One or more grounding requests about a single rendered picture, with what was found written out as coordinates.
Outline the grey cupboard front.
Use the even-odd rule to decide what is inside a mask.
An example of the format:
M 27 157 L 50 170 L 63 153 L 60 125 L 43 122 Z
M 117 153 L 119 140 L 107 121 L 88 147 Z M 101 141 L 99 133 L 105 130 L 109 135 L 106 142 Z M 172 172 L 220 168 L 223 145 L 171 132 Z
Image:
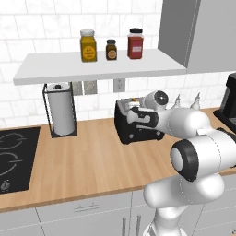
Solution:
M 0 236 L 44 236 L 36 210 L 0 213 Z

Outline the red spice jar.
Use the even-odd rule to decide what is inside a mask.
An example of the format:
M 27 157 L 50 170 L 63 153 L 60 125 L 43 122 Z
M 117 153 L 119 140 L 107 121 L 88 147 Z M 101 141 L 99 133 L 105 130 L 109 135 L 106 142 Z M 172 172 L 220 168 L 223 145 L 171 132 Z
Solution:
M 128 35 L 127 55 L 130 59 L 141 59 L 143 53 L 143 30 L 140 28 L 131 28 Z

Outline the white squeeze bottle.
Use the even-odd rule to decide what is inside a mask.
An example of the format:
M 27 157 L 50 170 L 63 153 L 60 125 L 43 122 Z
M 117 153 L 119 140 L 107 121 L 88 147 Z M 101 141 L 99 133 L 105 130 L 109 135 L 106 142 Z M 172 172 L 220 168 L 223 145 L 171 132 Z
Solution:
M 172 109 L 175 109 L 175 108 L 181 108 L 181 98 L 180 98 L 180 94 L 178 95 L 178 97 L 176 98 L 175 102 L 174 102 L 174 105 L 171 107 Z
M 199 110 L 200 109 L 200 94 L 197 94 L 195 97 L 194 103 L 191 105 L 192 109 Z

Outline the white wall shelf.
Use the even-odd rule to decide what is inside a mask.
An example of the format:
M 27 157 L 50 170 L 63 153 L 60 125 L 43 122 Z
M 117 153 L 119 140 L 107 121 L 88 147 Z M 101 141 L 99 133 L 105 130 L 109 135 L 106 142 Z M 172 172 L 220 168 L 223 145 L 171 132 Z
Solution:
M 141 59 L 130 59 L 125 50 L 115 61 L 98 51 L 96 62 L 84 63 L 79 52 L 29 53 L 13 81 L 15 85 L 91 81 L 130 77 L 183 75 L 186 68 L 158 49 L 147 49 Z

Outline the grey wall socket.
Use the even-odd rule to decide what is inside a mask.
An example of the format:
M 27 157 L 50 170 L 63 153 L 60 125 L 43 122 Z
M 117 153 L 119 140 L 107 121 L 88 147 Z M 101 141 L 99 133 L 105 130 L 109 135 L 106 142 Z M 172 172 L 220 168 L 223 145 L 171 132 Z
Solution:
M 81 81 L 73 82 L 72 85 L 73 85 L 73 93 L 75 96 L 80 96 L 83 94 Z
M 97 93 L 97 81 L 85 81 L 84 82 L 84 91 L 86 95 L 92 95 Z

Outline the grey wall cupboard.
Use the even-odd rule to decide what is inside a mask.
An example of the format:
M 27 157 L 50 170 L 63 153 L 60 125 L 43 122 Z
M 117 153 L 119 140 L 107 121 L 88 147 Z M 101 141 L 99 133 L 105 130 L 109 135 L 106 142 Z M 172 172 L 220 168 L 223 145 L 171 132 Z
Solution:
M 236 0 L 163 0 L 159 49 L 189 74 L 236 71 Z

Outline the yellow spice jar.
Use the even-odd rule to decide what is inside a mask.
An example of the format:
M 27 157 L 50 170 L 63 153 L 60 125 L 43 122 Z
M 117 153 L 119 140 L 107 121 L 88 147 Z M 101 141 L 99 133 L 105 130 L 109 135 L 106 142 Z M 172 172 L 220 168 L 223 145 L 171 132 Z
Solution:
M 81 59 L 83 62 L 97 61 L 97 43 L 94 34 L 93 29 L 82 29 L 80 31 Z

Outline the small dark spice jar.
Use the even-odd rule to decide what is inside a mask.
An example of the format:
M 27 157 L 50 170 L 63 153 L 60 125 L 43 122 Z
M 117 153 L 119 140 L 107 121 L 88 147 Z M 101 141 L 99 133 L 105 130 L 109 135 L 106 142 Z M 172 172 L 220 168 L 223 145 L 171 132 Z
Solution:
M 106 58 L 108 60 L 116 60 L 117 59 L 117 49 L 115 45 L 115 40 L 107 40 L 106 45 Z

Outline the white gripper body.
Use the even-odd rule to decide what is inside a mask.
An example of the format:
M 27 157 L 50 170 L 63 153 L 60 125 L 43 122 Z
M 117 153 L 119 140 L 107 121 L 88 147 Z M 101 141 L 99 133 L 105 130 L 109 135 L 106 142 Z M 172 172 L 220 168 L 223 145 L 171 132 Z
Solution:
M 127 113 L 127 122 L 129 124 L 133 122 L 141 122 L 141 118 L 138 116 L 139 110 L 137 107 L 133 107 Z

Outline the grey drawer run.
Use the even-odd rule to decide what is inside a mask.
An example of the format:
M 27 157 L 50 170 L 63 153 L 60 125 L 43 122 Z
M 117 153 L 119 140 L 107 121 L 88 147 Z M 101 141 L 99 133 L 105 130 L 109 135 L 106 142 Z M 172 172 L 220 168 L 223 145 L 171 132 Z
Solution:
M 236 236 L 236 175 L 223 180 L 223 195 L 204 205 L 193 236 Z

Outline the black coffee machine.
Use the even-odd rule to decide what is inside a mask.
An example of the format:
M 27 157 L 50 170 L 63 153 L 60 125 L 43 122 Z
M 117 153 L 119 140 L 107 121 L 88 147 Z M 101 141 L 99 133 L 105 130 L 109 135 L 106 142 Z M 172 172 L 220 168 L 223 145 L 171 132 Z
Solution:
M 236 72 L 229 74 L 220 108 L 213 114 L 236 134 Z

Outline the white paper towel roll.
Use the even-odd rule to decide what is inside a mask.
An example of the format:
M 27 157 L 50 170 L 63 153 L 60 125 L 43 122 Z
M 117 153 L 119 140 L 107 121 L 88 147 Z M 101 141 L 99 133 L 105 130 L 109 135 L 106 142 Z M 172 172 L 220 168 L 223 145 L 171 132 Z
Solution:
M 51 84 L 47 91 L 54 132 L 67 136 L 75 131 L 70 87 L 66 83 Z

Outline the black hob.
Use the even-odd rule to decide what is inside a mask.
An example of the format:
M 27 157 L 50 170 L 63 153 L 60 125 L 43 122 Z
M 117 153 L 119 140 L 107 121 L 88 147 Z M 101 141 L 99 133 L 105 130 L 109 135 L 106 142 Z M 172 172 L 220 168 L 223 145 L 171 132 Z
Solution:
M 29 189 L 40 130 L 36 126 L 0 131 L 0 195 Z

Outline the grey drawer front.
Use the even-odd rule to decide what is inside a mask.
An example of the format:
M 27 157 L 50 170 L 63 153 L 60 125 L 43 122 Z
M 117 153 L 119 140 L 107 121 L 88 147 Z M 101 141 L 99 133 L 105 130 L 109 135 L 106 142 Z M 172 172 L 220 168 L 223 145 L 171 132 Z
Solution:
M 81 206 L 99 205 L 99 209 L 86 212 L 74 213 L 74 208 Z M 37 212 L 41 222 L 51 222 L 60 219 L 74 218 L 77 216 L 93 215 L 96 213 L 110 212 L 112 210 L 128 208 L 131 205 L 131 193 L 121 193 L 116 195 L 105 195 L 95 198 L 81 199 L 66 203 L 39 206 Z

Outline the black toaster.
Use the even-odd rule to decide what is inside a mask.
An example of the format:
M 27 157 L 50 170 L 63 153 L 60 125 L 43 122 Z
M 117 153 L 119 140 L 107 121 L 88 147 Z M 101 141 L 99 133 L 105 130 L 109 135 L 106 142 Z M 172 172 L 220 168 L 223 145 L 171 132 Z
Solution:
M 162 132 L 153 129 L 137 128 L 135 125 L 127 122 L 125 104 L 129 101 L 130 99 L 121 99 L 115 102 L 114 125 L 121 142 L 128 145 L 139 141 L 161 140 L 164 137 Z

